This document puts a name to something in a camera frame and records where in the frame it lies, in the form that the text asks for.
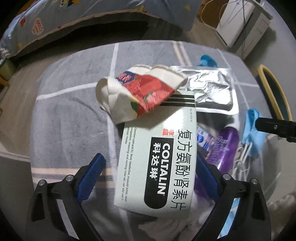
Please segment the green white medicine box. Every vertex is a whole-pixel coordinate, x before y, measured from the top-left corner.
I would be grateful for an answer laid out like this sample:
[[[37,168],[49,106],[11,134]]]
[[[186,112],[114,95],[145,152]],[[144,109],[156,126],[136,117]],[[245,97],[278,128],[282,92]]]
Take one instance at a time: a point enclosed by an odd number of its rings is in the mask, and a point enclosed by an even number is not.
[[[114,204],[149,216],[187,218],[195,182],[196,130],[194,93],[185,90],[126,122]]]

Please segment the silver foil pouch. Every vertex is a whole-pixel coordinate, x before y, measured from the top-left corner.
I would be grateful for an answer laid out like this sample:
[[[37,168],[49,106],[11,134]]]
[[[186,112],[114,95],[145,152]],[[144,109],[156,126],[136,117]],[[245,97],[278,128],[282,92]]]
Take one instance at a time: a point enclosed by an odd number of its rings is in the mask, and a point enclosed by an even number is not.
[[[194,94],[196,111],[236,115],[239,113],[234,74],[229,68],[171,66],[187,77],[179,90]]]

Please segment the white tissue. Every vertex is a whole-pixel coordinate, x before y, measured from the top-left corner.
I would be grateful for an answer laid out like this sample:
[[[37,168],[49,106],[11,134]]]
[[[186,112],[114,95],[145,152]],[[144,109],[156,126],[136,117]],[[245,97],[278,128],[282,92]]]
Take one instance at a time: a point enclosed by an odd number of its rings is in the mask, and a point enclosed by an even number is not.
[[[194,195],[190,215],[186,219],[158,218],[138,228],[154,240],[192,240],[214,206],[214,202]]]

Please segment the red white paper carton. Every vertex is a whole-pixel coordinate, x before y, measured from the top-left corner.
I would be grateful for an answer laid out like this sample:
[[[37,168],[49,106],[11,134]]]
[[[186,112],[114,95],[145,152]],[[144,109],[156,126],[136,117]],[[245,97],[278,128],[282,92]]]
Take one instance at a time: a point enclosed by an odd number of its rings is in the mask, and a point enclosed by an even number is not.
[[[95,94],[114,124],[133,121],[169,99],[187,77],[165,65],[137,64],[117,77],[103,77]]]

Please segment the white air purifier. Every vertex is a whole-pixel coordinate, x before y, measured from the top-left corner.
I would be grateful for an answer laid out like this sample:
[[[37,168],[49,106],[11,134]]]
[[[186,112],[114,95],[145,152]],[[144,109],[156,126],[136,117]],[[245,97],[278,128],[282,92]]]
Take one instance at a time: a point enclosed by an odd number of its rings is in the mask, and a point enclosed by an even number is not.
[[[216,32],[226,49],[244,60],[272,19],[264,1],[227,1],[219,13]]]

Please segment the light blue face mask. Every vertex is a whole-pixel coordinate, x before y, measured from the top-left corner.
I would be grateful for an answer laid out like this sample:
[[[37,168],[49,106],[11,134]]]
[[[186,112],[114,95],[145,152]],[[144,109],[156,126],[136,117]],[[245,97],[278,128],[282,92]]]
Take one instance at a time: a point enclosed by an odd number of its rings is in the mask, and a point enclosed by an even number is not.
[[[248,145],[252,143],[251,150],[248,154],[252,157],[259,156],[266,139],[266,133],[258,131],[255,127],[255,122],[259,117],[262,117],[262,115],[255,108],[248,109],[245,115],[242,143]]]

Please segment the small blue candy wrapper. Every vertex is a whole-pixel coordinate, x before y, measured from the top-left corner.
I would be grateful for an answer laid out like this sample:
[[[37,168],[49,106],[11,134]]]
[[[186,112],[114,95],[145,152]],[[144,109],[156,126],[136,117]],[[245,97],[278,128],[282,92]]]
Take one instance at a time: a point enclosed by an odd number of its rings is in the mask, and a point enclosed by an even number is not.
[[[215,138],[200,126],[197,126],[197,145],[202,150],[209,152],[215,143]]]

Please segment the small green waste basket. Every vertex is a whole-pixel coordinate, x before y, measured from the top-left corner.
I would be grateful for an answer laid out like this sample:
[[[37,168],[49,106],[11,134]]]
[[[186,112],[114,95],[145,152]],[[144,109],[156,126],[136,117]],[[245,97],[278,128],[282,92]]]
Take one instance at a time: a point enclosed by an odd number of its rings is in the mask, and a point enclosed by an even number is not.
[[[5,80],[10,80],[16,71],[16,67],[9,59],[0,60],[0,75]]]

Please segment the purple snack wrapper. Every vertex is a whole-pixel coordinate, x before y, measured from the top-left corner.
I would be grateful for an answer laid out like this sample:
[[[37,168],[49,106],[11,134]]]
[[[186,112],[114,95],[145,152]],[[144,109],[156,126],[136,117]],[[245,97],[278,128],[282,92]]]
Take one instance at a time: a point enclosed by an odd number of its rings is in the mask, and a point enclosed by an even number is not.
[[[226,126],[215,138],[215,143],[210,151],[204,151],[197,146],[197,164],[194,191],[198,196],[212,198],[208,192],[217,187],[215,180],[210,177],[209,170],[201,160],[203,157],[208,164],[212,164],[222,173],[228,173],[234,162],[234,156],[239,143],[238,130],[232,126]]]

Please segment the teal yellow-rimmed trash bin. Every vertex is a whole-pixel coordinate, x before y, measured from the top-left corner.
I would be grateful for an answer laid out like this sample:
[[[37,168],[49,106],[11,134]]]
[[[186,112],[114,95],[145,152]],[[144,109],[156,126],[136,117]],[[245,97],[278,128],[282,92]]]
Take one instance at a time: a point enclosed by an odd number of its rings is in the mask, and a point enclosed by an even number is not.
[[[274,74],[266,66],[259,65],[255,79],[263,92],[271,116],[278,120],[293,121],[287,97]]]

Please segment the wooden tv cabinet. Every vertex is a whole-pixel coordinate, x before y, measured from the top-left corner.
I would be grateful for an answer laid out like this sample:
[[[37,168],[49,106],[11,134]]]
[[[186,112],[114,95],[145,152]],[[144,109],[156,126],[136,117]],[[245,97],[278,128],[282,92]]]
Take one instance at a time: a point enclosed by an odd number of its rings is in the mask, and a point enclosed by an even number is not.
[[[202,0],[197,13],[198,20],[215,30],[218,27],[228,2],[224,0]]]

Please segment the blue cartoon duvet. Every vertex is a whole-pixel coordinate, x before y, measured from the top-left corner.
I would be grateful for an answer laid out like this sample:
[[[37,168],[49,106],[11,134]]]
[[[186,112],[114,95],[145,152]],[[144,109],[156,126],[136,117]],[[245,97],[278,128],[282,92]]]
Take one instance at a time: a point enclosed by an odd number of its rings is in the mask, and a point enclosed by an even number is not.
[[[131,20],[164,20],[189,31],[201,1],[34,1],[18,14],[1,38],[1,57],[18,55],[29,45],[83,21],[131,14]]]

